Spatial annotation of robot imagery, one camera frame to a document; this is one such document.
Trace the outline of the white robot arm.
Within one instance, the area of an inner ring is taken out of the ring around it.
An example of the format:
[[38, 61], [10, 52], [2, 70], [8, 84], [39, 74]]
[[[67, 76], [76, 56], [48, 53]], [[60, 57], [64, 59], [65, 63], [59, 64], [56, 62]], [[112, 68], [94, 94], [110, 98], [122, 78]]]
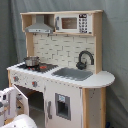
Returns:
[[28, 115], [16, 116], [16, 89], [0, 90], [0, 128], [37, 128]]

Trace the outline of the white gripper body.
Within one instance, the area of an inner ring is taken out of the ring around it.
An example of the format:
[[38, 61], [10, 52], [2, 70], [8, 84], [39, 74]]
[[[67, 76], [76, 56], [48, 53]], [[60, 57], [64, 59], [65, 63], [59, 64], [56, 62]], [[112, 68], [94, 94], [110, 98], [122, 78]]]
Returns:
[[21, 100], [21, 93], [14, 87], [0, 90], [0, 125], [4, 125], [7, 119], [19, 115], [17, 101]]

